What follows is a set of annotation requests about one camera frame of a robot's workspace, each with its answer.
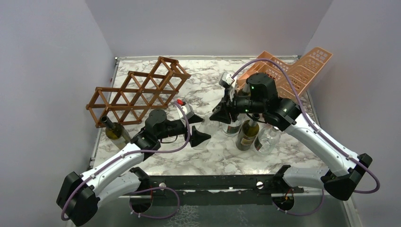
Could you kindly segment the green wine bottle cream label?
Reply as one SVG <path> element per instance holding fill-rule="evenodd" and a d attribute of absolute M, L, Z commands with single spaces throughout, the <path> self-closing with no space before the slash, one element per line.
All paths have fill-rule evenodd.
<path fill-rule="evenodd" d="M 123 150 L 131 140 L 124 126 L 120 123 L 112 122 L 107 116 L 102 116 L 100 121 L 105 126 L 107 138 L 109 138 L 119 150 Z"/>

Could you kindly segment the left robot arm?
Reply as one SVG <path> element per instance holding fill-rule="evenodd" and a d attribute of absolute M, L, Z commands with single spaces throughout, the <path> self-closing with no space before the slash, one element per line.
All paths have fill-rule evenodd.
<path fill-rule="evenodd" d="M 69 173 L 63 180 L 56 203 L 61 208 L 61 219 L 72 221 L 79 227 L 87 223 L 98 208 L 129 192 L 143 194 L 148 190 L 148 180 L 127 170 L 145 161 L 154 153 L 160 153 L 161 140 L 183 135 L 184 144 L 170 150 L 174 153 L 204 141 L 203 132 L 191 125 L 203 122 L 188 107 L 178 107 L 179 118 L 170 121 L 166 112 L 155 109 L 150 112 L 141 130 L 110 159 L 96 168 L 81 174 Z"/>

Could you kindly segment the clear bottle with label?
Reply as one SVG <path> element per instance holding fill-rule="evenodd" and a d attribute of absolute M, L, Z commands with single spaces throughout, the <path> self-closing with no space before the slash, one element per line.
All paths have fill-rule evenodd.
<path fill-rule="evenodd" d="M 246 114 L 242 113 L 238 115 L 238 118 L 235 122 L 231 122 L 230 124 L 222 124 L 222 131 L 228 136 L 235 136 L 241 129 L 241 126 L 246 119 Z"/>

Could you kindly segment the olive wine bottle in basket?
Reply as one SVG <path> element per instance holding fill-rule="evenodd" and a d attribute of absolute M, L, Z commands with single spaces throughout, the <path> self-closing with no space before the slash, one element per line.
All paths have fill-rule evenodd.
<path fill-rule="evenodd" d="M 244 86 L 238 91 L 239 96 L 248 96 L 250 95 L 249 85 L 244 83 Z"/>

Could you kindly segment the dark green wine bottle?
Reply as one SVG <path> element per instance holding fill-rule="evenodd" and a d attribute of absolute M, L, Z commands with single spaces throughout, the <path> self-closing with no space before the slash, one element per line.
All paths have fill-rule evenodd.
<path fill-rule="evenodd" d="M 241 151 L 249 150 L 256 139 L 260 127 L 258 125 L 259 114 L 254 113 L 249 120 L 245 120 L 237 136 L 235 145 Z"/>

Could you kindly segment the clear bottle pink cap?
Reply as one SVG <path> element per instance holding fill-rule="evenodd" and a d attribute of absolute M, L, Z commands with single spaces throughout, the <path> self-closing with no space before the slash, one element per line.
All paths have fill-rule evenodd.
<path fill-rule="evenodd" d="M 278 127 L 266 125 L 257 135 L 253 150 L 261 155 L 269 155 L 279 143 L 280 137 L 281 133 Z"/>

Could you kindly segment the brown wooden wine rack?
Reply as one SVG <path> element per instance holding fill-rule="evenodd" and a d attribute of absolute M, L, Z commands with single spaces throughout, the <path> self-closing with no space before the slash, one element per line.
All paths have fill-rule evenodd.
<path fill-rule="evenodd" d="M 166 109 L 191 75 L 176 59 L 159 56 L 150 72 L 128 71 L 120 87 L 96 87 L 86 105 L 96 128 L 112 114 L 122 125 L 142 123 L 153 109 Z"/>

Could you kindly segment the peach plastic tiered basket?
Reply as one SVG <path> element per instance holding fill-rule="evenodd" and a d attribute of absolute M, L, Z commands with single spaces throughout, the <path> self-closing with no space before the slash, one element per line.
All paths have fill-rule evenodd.
<path fill-rule="evenodd" d="M 298 96 L 301 97 L 331 57 L 331 52 L 321 47 L 315 47 L 292 64 L 285 63 L 266 51 L 257 58 L 267 58 L 280 65 L 290 78 Z M 246 79 L 256 72 L 264 72 L 275 80 L 279 97 L 290 98 L 294 102 L 298 102 L 283 73 L 273 63 L 265 61 L 256 62 L 246 72 L 240 73 L 236 90 L 241 90 Z"/>

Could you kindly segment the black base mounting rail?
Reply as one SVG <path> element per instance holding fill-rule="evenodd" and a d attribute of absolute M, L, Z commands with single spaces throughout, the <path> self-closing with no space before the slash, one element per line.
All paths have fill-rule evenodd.
<path fill-rule="evenodd" d="M 134 206 L 272 205 L 272 195 L 303 193 L 275 175 L 154 175 L 129 193 Z"/>

